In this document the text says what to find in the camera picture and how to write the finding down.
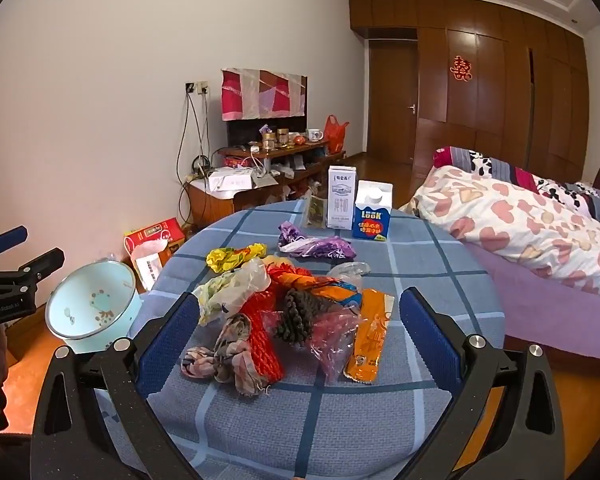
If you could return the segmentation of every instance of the white milk carton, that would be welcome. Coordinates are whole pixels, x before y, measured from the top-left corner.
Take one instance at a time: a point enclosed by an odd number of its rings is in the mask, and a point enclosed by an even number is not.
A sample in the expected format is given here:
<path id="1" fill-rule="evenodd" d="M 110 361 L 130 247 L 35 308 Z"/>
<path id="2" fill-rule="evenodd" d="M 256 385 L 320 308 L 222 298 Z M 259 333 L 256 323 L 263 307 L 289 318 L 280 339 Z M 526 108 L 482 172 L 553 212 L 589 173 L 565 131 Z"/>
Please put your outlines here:
<path id="1" fill-rule="evenodd" d="M 386 241 L 389 235 L 394 186 L 361 180 L 353 219 L 352 235 L 365 240 Z"/>
<path id="2" fill-rule="evenodd" d="M 328 228 L 351 229 L 355 196 L 356 168 L 331 166 L 329 168 Z"/>

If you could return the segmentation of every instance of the wooden door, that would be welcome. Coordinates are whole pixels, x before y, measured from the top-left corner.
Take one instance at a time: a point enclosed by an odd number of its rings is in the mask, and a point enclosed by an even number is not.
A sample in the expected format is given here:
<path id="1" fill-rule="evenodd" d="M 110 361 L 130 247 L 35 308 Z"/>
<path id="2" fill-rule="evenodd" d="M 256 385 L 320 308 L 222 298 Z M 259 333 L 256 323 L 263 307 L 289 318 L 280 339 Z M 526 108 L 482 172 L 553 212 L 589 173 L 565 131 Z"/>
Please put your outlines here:
<path id="1" fill-rule="evenodd" d="M 369 41 L 369 127 L 366 152 L 382 160 L 413 163 L 417 109 L 417 43 Z"/>

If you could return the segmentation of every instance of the wooden floor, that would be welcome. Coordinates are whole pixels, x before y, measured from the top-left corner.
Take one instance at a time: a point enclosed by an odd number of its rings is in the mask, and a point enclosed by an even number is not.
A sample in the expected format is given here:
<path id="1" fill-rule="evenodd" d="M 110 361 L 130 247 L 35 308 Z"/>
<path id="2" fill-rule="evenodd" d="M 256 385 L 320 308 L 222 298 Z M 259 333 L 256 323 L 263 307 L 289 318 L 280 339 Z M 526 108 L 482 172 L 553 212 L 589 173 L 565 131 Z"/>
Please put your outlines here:
<path id="1" fill-rule="evenodd" d="M 394 184 L 395 207 L 407 203 L 414 186 L 418 185 L 417 181 L 411 179 L 410 166 L 371 159 L 365 154 L 348 158 L 346 164 L 358 168 L 359 178 Z M 8 431 L 30 433 L 46 368 L 54 349 L 61 342 L 49 333 L 44 322 L 16 339 L 10 337 L 10 349 L 22 360 L 10 368 L 9 379 L 5 384 L 8 398 L 6 414 L 10 422 Z M 527 344 L 514 338 L 505 339 L 505 347 L 509 349 L 522 349 Z M 568 476 L 588 455 L 600 436 L 600 360 L 551 348 L 545 350 L 560 398 Z M 497 390 L 492 392 L 486 415 L 459 465 L 470 463 L 477 456 L 493 420 L 499 395 Z"/>

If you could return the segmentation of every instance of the bolt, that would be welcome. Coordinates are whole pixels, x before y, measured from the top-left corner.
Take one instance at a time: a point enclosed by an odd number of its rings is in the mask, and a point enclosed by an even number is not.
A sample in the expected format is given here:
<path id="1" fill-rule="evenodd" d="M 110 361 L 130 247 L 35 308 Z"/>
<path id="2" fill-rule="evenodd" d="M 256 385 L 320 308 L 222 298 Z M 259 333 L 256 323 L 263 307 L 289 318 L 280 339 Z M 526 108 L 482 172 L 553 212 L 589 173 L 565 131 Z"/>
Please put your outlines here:
<path id="1" fill-rule="evenodd" d="M 120 339 L 117 339 L 115 343 L 113 343 L 113 349 L 116 352 L 124 352 L 125 350 L 128 350 L 130 346 L 131 341 L 129 341 L 129 339 L 126 337 L 121 337 Z"/>
<path id="2" fill-rule="evenodd" d="M 536 357 L 542 357 L 542 348 L 539 347 L 538 345 L 531 345 L 529 347 L 529 352 L 531 352 L 531 355 L 535 355 Z"/>
<path id="3" fill-rule="evenodd" d="M 60 348 L 56 349 L 56 358 L 57 359 L 64 359 L 68 355 L 69 355 L 69 347 L 68 346 L 61 346 Z"/>
<path id="4" fill-rule="evenodd" d="M 472 335 L 469 344 L 474 348 L 484 348 L 487 343 L 481 335 Z"/>

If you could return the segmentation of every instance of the round table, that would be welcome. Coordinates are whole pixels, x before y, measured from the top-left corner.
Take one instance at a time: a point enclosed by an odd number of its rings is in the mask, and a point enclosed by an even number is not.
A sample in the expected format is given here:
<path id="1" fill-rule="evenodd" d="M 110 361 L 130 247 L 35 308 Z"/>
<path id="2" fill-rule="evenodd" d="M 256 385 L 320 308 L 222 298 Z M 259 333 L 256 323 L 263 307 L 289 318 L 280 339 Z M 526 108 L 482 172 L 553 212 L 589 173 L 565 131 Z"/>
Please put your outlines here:
<path id="1" fill-rule="evenodd" d="M 220 247 L 266 243 L 278 252 L 278 226 L 300 226 L 303 200 L 275 203 L 235 213 L 189 240 L 164 267 L 132 325 L 134 336 L 147 320 L 163 316 L 181 293 L 216 274 L 206 254 Z M 428 222 L 398 210 L 391 215 L 386 242 L 357 240 L 345 230 L 301 228 L 307 235 L 337 234 L 352 242 L 356 260 L 372 272 L 365 288 L 397 299 L 416 286 L 432 307 L 452 316 L 467 334 L 481 333 L 501 348 L 504 313 L 486 271 L 465 247 Z M 333 264 L 297 259 L 298 266 L 326 274 Z M 186 348 L 212 348 L 220 323 L 199 327 Z M 379 375 L 373 384 L 341 376 L 325 384 L 317 361 L 280 342 L 276 350 L 286 371 L 268 395 L 239 396 L 232 384 L 192 381 L 179 363 L 149 403 L 184 456 L 206 479 L 393 478 L 421 446 L 450 400 L 436 388 L 398 316 L 389 323 Z M 100 399 L 105 422 L 121 459 L 142 469 L 118 418 Z"/>

